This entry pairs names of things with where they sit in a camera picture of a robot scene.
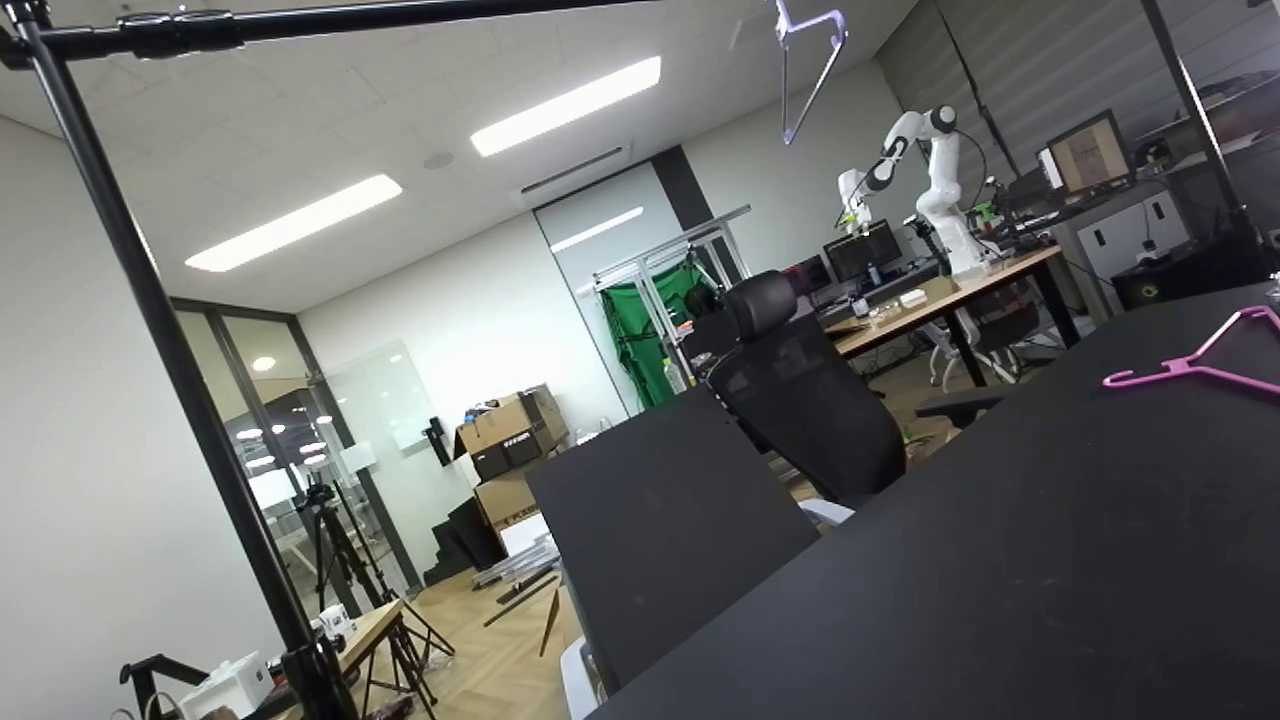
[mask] white cabinet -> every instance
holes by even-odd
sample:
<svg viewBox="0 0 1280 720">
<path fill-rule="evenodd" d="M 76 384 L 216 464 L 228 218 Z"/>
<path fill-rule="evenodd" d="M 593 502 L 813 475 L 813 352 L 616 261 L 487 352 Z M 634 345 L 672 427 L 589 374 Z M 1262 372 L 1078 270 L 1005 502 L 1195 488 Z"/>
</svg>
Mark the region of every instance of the white cabinet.
<svg viewBox="0 0 1280 720">
<path fill-rule="evenodd" d="M 1076 228 L 1091 277 L 1112 280 L 1145 256 L 1165 256 L 1187 242 L 1187 228 L 1169 190 L 1114 207 L 1112 216 Z"/>
<path fill-rule="evenodd" d="M 1072 242 L 1072 277 L 1078 286 L 1086 286 L 1086 307 L 1097 320 L 1124 311 L 1112 277 L 1190 241 L 1185 216 L 1159 183 L 1141 183 L 1101 207 L 1072 216 L 1061 236 Z"/>
</svg>

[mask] desk surface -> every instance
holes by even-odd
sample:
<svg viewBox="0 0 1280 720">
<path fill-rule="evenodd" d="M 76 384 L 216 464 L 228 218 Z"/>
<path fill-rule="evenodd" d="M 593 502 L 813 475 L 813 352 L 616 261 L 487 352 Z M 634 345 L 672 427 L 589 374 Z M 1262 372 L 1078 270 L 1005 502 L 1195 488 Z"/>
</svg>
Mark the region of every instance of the desk surface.
<svg viewBox="0 0 1280 720">
<path fill-rule="evenodd" d="M 1250 300 L 1118 316 L 601 717 L 1274 720 L 1280 405 L 1101 392 Z M 1223 358 L 1274 381 L 1274 332 Z"/>
<path fill-rule="evenodd" d="M 981 295 L 981 293 L 989 293 L 997 285 L 1006 285 L 1011 277 L 1024 277 L 1024 270 L 1056 261 L 1061 253 L 1063 248 L 1052 242 L 1052 248 L 1039 248 L 1039 253 L 1027 253 L 1027 256 L 999 261 L 989 270 L 954 277 L 954 293 L 945 293 L 945 295 L 937 295 L 937 300 L 929 300 L 918 307 L 895 307 L 895 300 L 892 300 L 892 307 L 884 307 L 884 316 L 870 326 L 860 323 L 860 320 L 841 320 L 841 323 L 828 326 L 828 337 L 835 338 L 841 357 L 865 352 L 865 347 L 880 345 L 884 337 L 895 337 L 895 332 L 903 332 L 912 323 L 925 323 L 937 311 L 947 311 L 947 307 L 954 307 L 954 302 L 965 302 L 965 300 L 973 300 L 973 295 Z"/>
</svg>

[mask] black metal stand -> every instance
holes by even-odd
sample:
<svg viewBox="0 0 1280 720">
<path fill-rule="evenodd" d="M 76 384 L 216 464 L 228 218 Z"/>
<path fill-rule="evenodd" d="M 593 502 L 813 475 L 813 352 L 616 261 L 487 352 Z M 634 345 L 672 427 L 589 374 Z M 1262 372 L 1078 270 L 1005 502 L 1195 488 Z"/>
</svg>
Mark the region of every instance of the black metal stand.
<svg viewBox="0 0 1280 720">
<path fill-rule="evenodd" d="M 378 608 L 393 593 L 388 593 L 383 576 L 368 570 L 368 565 L 354 553 L 345 520 L 334 516 L 334 488 L 332 484 L 311 484 L 299 494 L 296 513 L 311 527 L 320 608 L 323 608 L 323 583 L 341 589 L 349 576 L 363 589 L 368 602 Z M 341 593 L 341 600 L 345 600 L 349 616 L 363 611 L 351 593 Z"/>
<path fill-rule="evenodd" d="M 947 34 L 947 43 L 952 43 L 952 51 L 954 51 L 954 64 L 959 64 L 959 70 L 965 70 L 965 78 L 968 78 L 968 92 L 973 92 L 973 102 L 976 102 L 981 118 L 989 124 L 989 130 L 992 130 L 1005 163 L 1011 167 L 1011 174 L 1018 174 L 1018 167 L 1014 167 L 1014 158 L 1011 158 L 1011 152 L 1006 152 L 1006 140 L 1005 140 L 1005 130 L 999 130 L 999 124 L 997 124 L 985 92 L 976 87 L 973 64 L 968 64 L 968 56 L 965 56 L 965 48 L 959 48 L 959 38 L 954 38 L 954 27 L 952 27 L 945 2 L 932 0 L 932 13 L 937 13 L 937 18 L 945 25 L 945 34 Z"/>
<path fill-rule="evenodd" d="M 1226 154 L 1223 154 L 1223 149 L 1220 149 L 1220 140 L 1214 140 L 1214 130 L 1210 130 L 1210 118 L 1206 118 L 1206 111 L 1202 111 L 1202 98 L 1201 98 L 1201 92 L 1195 92 L 1195 78 L 1190 78 L 1187 64 L 1175 56 L 1169 18 L 1165 18 L 1165 13 L 1159 13 L 1159 0 L 1145 0 L 1145 13 L 1146 13 L 1146 25 L 1153 25 L 1153 34 L 1154 34 L 1154 43 L 1159 43 L 1165 67 L 1169 67 L 1169 75 L 1170 75 L 1170 84 L 1175 84 L 1175 95 L 1185 98 L 1185 111 L 1187 111 L 1187 118 L 1195 124 L 1201 149 L 1202 149 L 1202 154 L 1206 154 L 1206 167 L 1210 167 L 1214 187 L 1220 187 L 1220 196 L 1223 196 L 1223 204 L 1226 204 L 1226 216 L 1233 216 L 1233 231 L 1255 236 L 1255 228 L 1250 228 L 1250 218 L 1248 218 L 1248 204 L 1245 204 L 1241 190 L 1234 190 Z"/>
<path fill-rule="evenodd" d="M 179 680 L 192 686 L 209 680 L 209 673 L 179 665 L 173 657 L 149 657 L 149 658 L 124 665 L 118 682 L 132 682 L 138 720 L 154 720 L 154 717 L 149 717 L 149 709 L 154 699 L 154 675 L 167 675 L 167 680 Z"/>
<path fill-rule="evenodd" d="M 262 527 L 262 516 L 247 490 L 247 475 L 235 461 L 233 440 L 219 427 L 216 405 L 205 386 L 192 345 L 182 338 L 167 293 L 154 277 L 149 242 L 124 204 L 111 158 L 91 127 L 84 95 L 67 70 L 67 61 L 84 56 L 179 56 L 179 51 L 216 51 L 247 38 L 282 38 L 282 34 L 320 34 L 320 30 L 368 30 L 396 25 L 443 25 L 476 17 L 517 17 L 548 6 L 593 6 L 625 0 L 396 0 L 396 2 L 354 2 L 354 6 L 309 6 L 309 13 L 143 13 L 124 17 L 115 27 L 51 27 L 44 0 L 0 0 L 8 30 L 0 30 L 0 61 L 8 67 L 31 67 L 49 109 L 67 140 L 76 170 L 102 218 L 111 253 L 129 277 L 134 307 L 154 338 L 159 364 L 182 405 L 192 437 L 205 450 L 211 484 L 233 516 L 233 527 L 243 545 L 247 567 L 266 600 L 266 611 L 282 639 L 282 673 L 291 693 L 302 699 L 309 720 L 351 720 L 354 703 L 341 680 L 341 669 L 315 632 L 282 576 L 280 553 Z"/>
<path fill-rule="evenodd" d="M 354 545 L 359 545 L 359 547 L 349 545 L 349 557 L 368 567 L 368 578 L 371 578 L 371 589 L 378 593 L 378 602 L 396 600 L 399 611 L 407 611 L 410 621 L 424 624 L 424 632 L 404 628 L 407 637 L 419 637 L 429 648 L 440 648 L 443 657 L 454 657 L 454 648 L 447 642 L 447 637 L 443 637 L 419 608 L 410 608 L 410 602 L 388 583 L 383 567 L 377 565 L 377 557 L 371 557 L 371 547 L 368 547 L 368 534 L 359 531 L 359 520 L 354 520 L 345 488 L 332 484 L 332 490 L 334 490 L 334 498 L 341 498 L 341 507 L 345 507 L 345 516 L 349 516 L 349 524 L 351 524 L 351 531 L 354 531 Z"/>
</svg>

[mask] white wall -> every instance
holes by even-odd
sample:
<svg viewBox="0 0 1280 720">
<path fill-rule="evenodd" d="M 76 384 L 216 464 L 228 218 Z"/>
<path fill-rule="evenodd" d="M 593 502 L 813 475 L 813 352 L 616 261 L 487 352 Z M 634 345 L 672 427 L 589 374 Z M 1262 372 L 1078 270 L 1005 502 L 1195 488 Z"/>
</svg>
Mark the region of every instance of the white wall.
<svg viewBox="0 0 1280 720">
<path fill-rule="evenodd" d="M 761 109 L 709 135 L 682 144 L 711 211 L 750 204 L 731 225 L 747 270 L 787 267 L 841 236 L 835 174 L 867 167 L 880 154 L 884 130 L 895 124 L 901 102 L 880 64 L 856 64 L 835 75 L 790 149 L 778 144 L 778 109 Z M 889 190 L 870 196 L 870 211 L 892 218 L 912 216 L 929 174 L 917 152 L 901 163 Z"/>
<path fill-rule="evenodd" d="M 715 211 L 755 204 L 734 218 L 744 265 L 778 267 L 835 241 L 835 174 L 876 158 L 895 116 L 880 64 L 865 64 L 828 84 L 796 149 L 778 149 L 776 109 L 761 109 L 693 140 L 687 158 Z M 876 211 L 903 218 L 918 190 L 925 163 L 903 158 L 901 183 L 876 196 Z M 523 384 L 552 384 L 569 432 L 625 420 L 533 216 L 302 311 L 302 332 L 332 372 L 404 345 L 447 425 Z"/>
<path fill-rule="evenodd" d="M 526 384 L 555 392 L 573 437 L 625 417 L 533 216 L 302 311 L 302 332 L 323 366 L 399 338 L 447 427 Z"/>
<path fill-rule="evenodd" d="M 124 658 L 280 639 L 65 149 L 0 124 L 0 163 L 0 694 L 108 717 Z"/>
</svg>

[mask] ceiling light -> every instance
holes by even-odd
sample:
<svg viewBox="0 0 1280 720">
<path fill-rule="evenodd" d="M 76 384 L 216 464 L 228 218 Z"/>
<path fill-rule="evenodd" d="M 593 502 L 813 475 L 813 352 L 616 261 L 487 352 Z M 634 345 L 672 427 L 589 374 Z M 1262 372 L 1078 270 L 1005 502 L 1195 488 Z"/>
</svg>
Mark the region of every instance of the ceiling light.
<svg viewBox="0 0 1280 720">
<path fill-rule="evenodd" d="M 247 366 L 252 366 L 252 372 L 273 372 L 273 366 L 275 366 L 275 357 L 254 357 Z"/>
<path fill-rule="evenodd" d="M 341 218 L 351 218 L 359 211 L 371 211 L 388 201 L 396 201 L 404 187 L 393 174 L 368 174 L 351 187 L 341 187 L 309 207 L 296 207 L 286 216 L 275 216 L 243 236 L 233 236 L 222 242 L 205 248 L 200 256 L 188 256 L 188 267 L 200 270 L 233 270 L 239 265 L 252 265 L 261 256 L 273 256 L 286 242 L 299 242 Z"/>
<path fill-rule="evenodd" d="M 473 144 L 476 144 L 480 154 L 506 152 L 517 144 L 526 144 L 536 135 L 548 135 L 548 130 L 562 127 L 573 118 L 583 118 L 583 116 L 593 116 L 593 111 L 601 111 L 607 102 L 640 95 L 640 92 L 655 87 L 658 78 L 665 78 L 665 61 L 648 56 L 640 64 L 629 64 L 629 67 L 612 70 L 612 75 L 601 75 L 601 78 L 579 84 L 579 87 L 573 87 L 562 95 L 552 95 L 552 98 L 544 98 L 544 102 L 536 102 L 526 111 L 517 111 L 517 116 L 498 118 L 498 124 L 487 124 L 487 127 L 480 127 L 473 135 Z"/>
<path fill-rule="evenodd" d="M 559 253 L 569 253 L 569 248 L 574 248 L 574 242 L 589 242 L 589 241 L 596 241 L 596 236 L 605 236 L 605 231 L 612 231 L 612 228 L 634 225 L 640 216 L 643 216 L 643 207 L 629 207 L 629 211 L 620 211 L 620 216 L 607 216 L 605 225 L 593 225 L 593 228 L 583 228 L 583 231 L 574 231 L 574 236 L 562 236 L 559 242 L 552 242 L 552 253 L 559 256 Z"/>
</svg>

